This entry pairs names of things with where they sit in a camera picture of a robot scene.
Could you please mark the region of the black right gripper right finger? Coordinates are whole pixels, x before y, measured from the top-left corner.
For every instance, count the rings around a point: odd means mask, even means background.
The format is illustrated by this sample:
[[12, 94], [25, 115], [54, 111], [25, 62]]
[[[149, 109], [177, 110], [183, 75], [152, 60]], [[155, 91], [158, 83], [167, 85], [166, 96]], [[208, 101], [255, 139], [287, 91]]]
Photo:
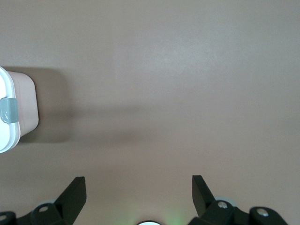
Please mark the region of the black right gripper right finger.
[[197, 212], [190, 225], [286, 225], [273, 209], [252, 207], [248, 213], [226, 200], [216, 200], [201, 175], [192, 176], [192, 199]]

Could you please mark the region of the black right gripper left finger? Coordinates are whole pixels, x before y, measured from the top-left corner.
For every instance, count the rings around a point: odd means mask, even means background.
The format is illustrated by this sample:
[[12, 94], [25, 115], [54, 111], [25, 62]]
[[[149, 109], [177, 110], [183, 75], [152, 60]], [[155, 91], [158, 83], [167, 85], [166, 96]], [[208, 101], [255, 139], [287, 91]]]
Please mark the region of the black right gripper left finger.
[[17, 218], [13, 211], [2, 211], [2, 225], [72, 225], [86, 203], [84, 177], [76, 177], [53, 203], [37, 206]]

